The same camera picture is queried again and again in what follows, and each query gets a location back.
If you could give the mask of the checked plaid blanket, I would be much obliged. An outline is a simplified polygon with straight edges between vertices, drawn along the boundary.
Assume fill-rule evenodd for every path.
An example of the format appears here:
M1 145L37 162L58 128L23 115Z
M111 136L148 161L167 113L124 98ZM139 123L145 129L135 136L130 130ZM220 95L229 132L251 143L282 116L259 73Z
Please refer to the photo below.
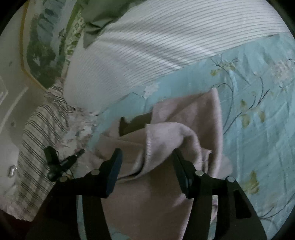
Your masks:
M45 94L42 105L27 120L16 172L13 200L22 220L32 221L53 187L48 179L49 167L44 154L54 147L68 130L68 114L72 112L63 97L63 82L57 80Z

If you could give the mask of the green cushion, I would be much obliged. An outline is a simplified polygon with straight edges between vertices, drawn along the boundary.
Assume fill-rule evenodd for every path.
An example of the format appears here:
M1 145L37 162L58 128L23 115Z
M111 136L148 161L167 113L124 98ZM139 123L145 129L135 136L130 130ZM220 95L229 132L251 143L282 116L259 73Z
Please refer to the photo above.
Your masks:
M91 45L100 32L110 23L116 22L129 9L143 3L135 0L90 0L79 1L84 27L84 48Z

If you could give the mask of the light blue floral bedsheet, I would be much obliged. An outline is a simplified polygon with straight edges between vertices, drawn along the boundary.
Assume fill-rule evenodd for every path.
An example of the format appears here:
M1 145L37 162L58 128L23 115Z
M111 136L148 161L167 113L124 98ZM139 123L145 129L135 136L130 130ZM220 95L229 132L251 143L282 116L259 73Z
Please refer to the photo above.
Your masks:
M294 208L294 37L278 33L203 59L135 88L98 117L88 146L114 121L159 101L217 88L223 154L269 239Z

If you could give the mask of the floral white quilt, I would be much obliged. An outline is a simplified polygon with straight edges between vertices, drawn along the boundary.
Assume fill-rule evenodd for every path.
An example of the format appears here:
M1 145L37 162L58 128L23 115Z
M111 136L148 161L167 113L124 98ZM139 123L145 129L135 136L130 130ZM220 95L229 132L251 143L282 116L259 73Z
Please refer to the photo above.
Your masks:
M60 160L64 160L81 149L85 150L85 153L67 171L74 177L81 177L91 170L92 161L96 159L88 143L98 124L98 113L75 109L67 115L67 120L69 124L67 131L62 134L62 139L56 143L55 149Z

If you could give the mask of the white striped pillow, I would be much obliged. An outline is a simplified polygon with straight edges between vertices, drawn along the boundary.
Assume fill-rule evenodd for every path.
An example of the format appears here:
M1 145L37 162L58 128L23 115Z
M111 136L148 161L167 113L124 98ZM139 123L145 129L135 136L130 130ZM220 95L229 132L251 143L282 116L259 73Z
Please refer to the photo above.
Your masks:
M289 29L267 1L143 1L70 59L63 96L102 111L138 85Z

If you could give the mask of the pink fleece garment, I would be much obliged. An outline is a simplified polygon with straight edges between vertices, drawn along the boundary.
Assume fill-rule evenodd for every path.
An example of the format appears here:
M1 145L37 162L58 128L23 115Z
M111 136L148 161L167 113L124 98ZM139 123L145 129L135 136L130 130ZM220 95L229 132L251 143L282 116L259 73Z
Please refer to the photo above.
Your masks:
M98 169L116 148L123 160L114 191L102 201L107 225L132 239L181 239L192 201L182 193L171 156L179 149L196 169L223 178L232 166L223 156L218 90L158 102L141 128L119 135L119 123L100 135L79 159L81 175Z

